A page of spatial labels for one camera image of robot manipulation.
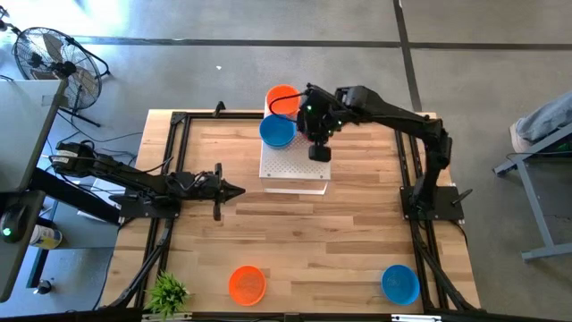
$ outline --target artificial plant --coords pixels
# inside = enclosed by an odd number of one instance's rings
[[[163,321],[179,312],[184,302],[190,297],[185,285],[177,281],[173,274],[166,272],[162,272],[157,277],[155,286],[148,293],[151,295],[151,300],[145,309],[161,314]]]

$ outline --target gray floor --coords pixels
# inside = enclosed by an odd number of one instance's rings
[[[572,43],[567,32],[572,4],[566,0],[402,0],[411,41]],[[391,0],[191,0],[191,1],[4,1],[21,29],[49,26],[72,35],[138,38],[399,40]],[[38,12],[30,13],[30,7]],[[73,13],[62,19],[52,14]],[[8,39],[0,35],[0,73],[20,79]],[[363,84],[388,101],[411,108],[400,49],[289,47],[88,46],[109,64],[97,103],[84,115],[104,127],[78,125],[98,138],[143,129],[150,108],[262,108],[267,89],[308,81],[333,90]],[[521,250],[540,247],[532,211],[516,174],[495,177],[491,169],[511,152],[508,127],[521,115],[570,90],[572,52],[439,51],[412,53],[423,109],[444,118],[454,139],[451,171],[464,201],[469,251],[481,303],[495,313],[572,319],[572,256],[524,264]],[[56,120],[50,141],[72,128]],[[97,144],[136,152],[139,137]],[[572,224],[547,218],[559,241],[572,238]],[[74,307],[72,291],[95,301],[105,265],[52,261],[52,275],[70,272],[73,285],[49,294],[39,312]],[[101,250],[98,263],[109,253]],[[98,276],[99,283],[93,285]],[[0,316],[23,314],[19,293],[0,305]]]

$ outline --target wooden tabletop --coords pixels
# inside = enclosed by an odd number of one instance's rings
[[[163,161],[171,113],[149,111],[137,168]],[[187,310],[421,312],[420,299],[398,306],[380,288],[387,267],[415,268],[409,225],[401,218],[394,131],[364,124],[336,133],[331,140],[332,181],[324,196],[269,194],[262,192],[258,178],[259,122],[196,120],[190,126],[184,171],[212,171],[221,162],[225,179],[247,192],[223,206],[221,222],[213,220],[211,202],[183,203],[167,271],[194,294]],[[174,156],[180,139],[181,129]],[[439,184],[448,183],[450,173],[445,170]],[[444,271],[478,306],[462,233],[449,222],[434,225]],[[139,270],[148,227],[149,220],[137,219],[119,232],[102,304],[115,300]],[[253,307],[241,307],[228,294],[231,273],[243,265],[261,268],[267,279],[265,297]],[[155,275],[150,274],[148,287]],[[431,273],[428,280],[437,303]]]

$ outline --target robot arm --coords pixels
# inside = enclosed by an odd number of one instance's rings
[[[160,209],[176,206],[181,200],[212,200],[214,219],[221,220],[220,204],[245,192],[223,179],[221,164],[217,164],[213,172],[149,174],[151,171],[140,171],[117,162],[108,155],[96,153],[88,144],[59,143],[55,149],[58,155],[51,158],[57,174],[74,177],[93,175],[121,185],[129,192],[114,195],[112,199],[122,206],[126,203],[140,203]]]
[[[442,120],[409,112],[385,102],[377,93],[364,86],[336,89],[334,95],[307,84],[306,99],[298,112],[298,130],[314,142],[309,158],[329,162],[328,139],[346,123],[379,123],[419,138],[425,144],[425,173],[416,182],[411,205],[416,210],[434,209],[436,183],[441,170],[450,162],[452,139],[443,129]]]

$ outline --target white pegboard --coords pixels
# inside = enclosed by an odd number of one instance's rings
[[[292,143],[282,149],[270,148],[262,142],[260,178],[329,181],[331,163],[310,160],[307,152],[311,145],[300,133],[296,133]]]

